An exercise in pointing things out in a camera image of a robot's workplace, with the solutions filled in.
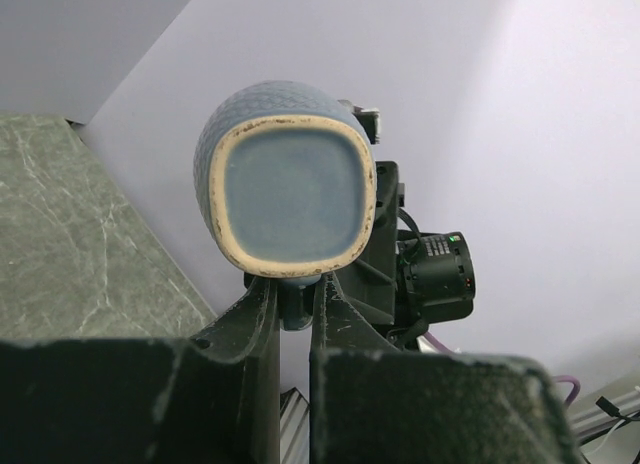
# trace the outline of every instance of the unglazed rim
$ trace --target unglazed rim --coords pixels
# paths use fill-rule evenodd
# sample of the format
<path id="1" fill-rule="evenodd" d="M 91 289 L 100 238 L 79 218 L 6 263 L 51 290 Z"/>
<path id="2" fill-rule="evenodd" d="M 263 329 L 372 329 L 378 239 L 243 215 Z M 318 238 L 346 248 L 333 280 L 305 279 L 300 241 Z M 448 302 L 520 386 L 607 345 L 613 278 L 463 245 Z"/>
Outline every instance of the unglazed rim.
<path id="1" fill-rule="evenodd" d="M 248 254 L 236 241 L 227 217 L 225 199 L 225 168 L 231 151 L 245 139 L 264 131 L 282 129 L 313 129 L 337 132 L 349 139 L 358 152 L 364 170 L 365 212 L 360 232 L 352 246 L 344 253 L 330 259 L 310 262 L 278 262 L 259 259 Z M 244 121 L 229 130 L 213 151 L 209 168 L 209 203 L 211 221 L 218 247 L 224 256 L 236 267 L 256 276 L 292 278 L 322 274 L 347 266 L 364 250 L 371 229 L 376 201 L 375 170 L 369 146 L 353 127 L 328 117 L 300 114 L 284 114 L 259 117 Z"/>

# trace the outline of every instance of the white cable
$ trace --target white cable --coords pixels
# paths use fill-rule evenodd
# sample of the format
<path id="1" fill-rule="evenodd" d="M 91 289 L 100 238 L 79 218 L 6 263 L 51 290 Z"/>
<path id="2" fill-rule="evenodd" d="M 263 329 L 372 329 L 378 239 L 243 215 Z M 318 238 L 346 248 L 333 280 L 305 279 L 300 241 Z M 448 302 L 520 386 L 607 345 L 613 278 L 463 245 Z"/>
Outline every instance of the white cable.
<path id="1" fill-rule="evenodd" d="M 624 424 L 624 422 L 625 421 L 620 419 L 611 429 L 609 429 L 609 432 L 607 432 L 607 435 L 604 436 L 604 439 L 602 440 L 602 442 L 600 443 L 600 445 L 598 447 L 596 447 L 593 451 L 584 452 L 583 454 L 585 456 L 593 456 L 596 452 L 600 451 L 600 449 L 602 449 L 605 446 L 605 444 L 607 443 L 607 441 L 609 440 L 611 435 L 614 433 L 614 431 L 617 428 L 619 428 L 622 424 Z"/>

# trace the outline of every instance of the marble surface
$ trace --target marble surface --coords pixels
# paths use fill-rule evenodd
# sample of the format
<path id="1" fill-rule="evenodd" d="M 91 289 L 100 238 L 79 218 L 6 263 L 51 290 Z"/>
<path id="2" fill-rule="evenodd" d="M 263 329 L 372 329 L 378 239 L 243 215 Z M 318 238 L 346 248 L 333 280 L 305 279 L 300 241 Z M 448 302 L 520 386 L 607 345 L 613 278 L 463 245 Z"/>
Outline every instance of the marble surface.
<path id="1" fill-rule="evenodd" d="M 0 338 L 190 335 L 214 314 L 59 117 L 0 114 Z"/>

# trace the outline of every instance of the white backdrop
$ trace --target white backdrop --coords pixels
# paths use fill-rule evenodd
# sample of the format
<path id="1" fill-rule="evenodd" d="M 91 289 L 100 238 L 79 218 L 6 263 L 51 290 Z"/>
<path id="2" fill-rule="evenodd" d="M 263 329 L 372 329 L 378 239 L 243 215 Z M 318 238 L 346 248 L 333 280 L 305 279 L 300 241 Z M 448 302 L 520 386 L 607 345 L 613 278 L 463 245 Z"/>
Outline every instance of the white backdrop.
<path id="1" fill-rule="evenodd" d="M 634 0 L 192 0 L 81 135 L 221 311 L 243 288 L 194 198 L 209 114 L 263 79 L 379 107 L 407 210 L 474 259 L 475 312 L 434 334 L 589 391 L 640 355 L 638 29 Z M 308 342 L 282 336 L 283 387 Z"/>
<path id="2" fill-rule="evenodd" d="M 0 0 L 0 110 L 88 122 L 189 0 Z"/>

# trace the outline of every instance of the cable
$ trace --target cable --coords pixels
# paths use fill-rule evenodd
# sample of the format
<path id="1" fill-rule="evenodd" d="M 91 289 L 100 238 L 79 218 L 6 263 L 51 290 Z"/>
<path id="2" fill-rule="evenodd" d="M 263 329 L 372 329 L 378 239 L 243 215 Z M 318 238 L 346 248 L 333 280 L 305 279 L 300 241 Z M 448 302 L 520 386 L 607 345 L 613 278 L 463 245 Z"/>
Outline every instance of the cable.
<path id="1" fill-rule="evenodd" d="M 442 352 L 443 354 L 455 354 L 451 349 L 442 344 L 436 336 L 431 334 L 430 332 L 424 333 L 424 338 L 427 340 L 429 344 L 433 346 L 436 351 Z"/>
<path id="2" fill-rule="evenodd" d="M 576 400 L 576 398 L 578 397 L 578 394 L 580 394 L 580 389 L 581 389 L 581 385 L 580 385 L 580 381 L 573 376 L 555 376 L 553 378 L 554 381 L 556 381 L 557 383 L 569 383 L 569 384 L 573 384 L 573 389 L 571 389 L 571 392 L 569 393 L 569 395 L 567 396 L 567 398 L 564 401 L 565 406 L 569 407 L 573 401 Z"/>
<path id="3" fill-rule="evenodd" d="M 615 417 L 616 419 L 622 419 L 627 422 L 638 422 L 640 421 L 640 417 L 637 416 L 623 416 L 620 413 L 620 408 L 613 404 L 609 399 L 604 396 L 600 396 L 596 401 L 596 406 L 602 409 L 604 412 L 609 414 L 611 417 Z"/>
<path id="4" fill-rule="evenodd" d="M 640 417 L 640 412 L 636 412 L 636 413 L 633 415 L 633 417 Z M 625 421 L 625 420 L 623 420 L 622 422 L 623 422 L 623 424 L 622 424 L 618 429 L 622 429 L 624 426 L 626 426 L 626 425 L 630 424 L 630 422 L 629 422 L 629 421 Z M 589 444 L 591 441 L 595 441 L 596 439 L 598 439 L 598 438 L 600 438 L 600 437 L 602 437 L 602 436 L 606 435 L 606 434 L 607 434 L 607 432 L 609 432 L 610 430 L 611 430 L 611 428 L 604 429 L 604 430 L 602 430 L 602 431 L 598 431 L 598 432 L 596 432 L 595 434 L 591 434 L 591 435 L 590 435 L 590 436 L 588 436 L 588 437 L 585 437 L 584 439 L 582 439 L 582 440 L 580 441 L 580 446 L 584 446 L 584 445 L 586 445 L 586 444 Z"/>
<path id="5" fill-rule="evenodd" d="M 405 255 L 408 252 L 411 252 L 411 257 L 409 257 L 409 259 L 414 258 L 416 256 L 416 252 L 420 247 L 423 248 L 423 251 L 426 255 L 427 245 L 422 240 L 422 234 L 420 234 L 420 229 L 418 229 L 418 225 L 416 224 L 416 221 L 414 221 L 413 218 L 407 213 L 407 211 L 405 211 L 401 207 L 398 208 L 398 217 L 400 218 L 400 220 L 402 220 L 402 222 L 404 222 L 407 225 L 409 230 L 413 232 L 413 234 L 416 236 L 416 239 L 417 239 L 415 245 L 411 249 L 406 249 L 402 253 L 402 258 L 405 260 L 405 262 L 408 263 L 408 259 L 405 259 Z"/>
<path id="6" fill-rule="evenodd" d="M 609 441 L 609 438 L 613 435 L 615 430 L 618 429 L 620 426 L 622 426 L 622 424 L 624 424 L 624 421 L 618 421 L 611 429 L 609 429 L 609 432 L 607 432 L 606 436 L 604 436 L 604 439 L 602 440 L 600 445 L 596 447 L 593 451 L 585 452 L 584 455 L 593 456 L 596 452 L 599 452 L 600 449 L 602 449 L 607 444 L 607 441 Z"/>

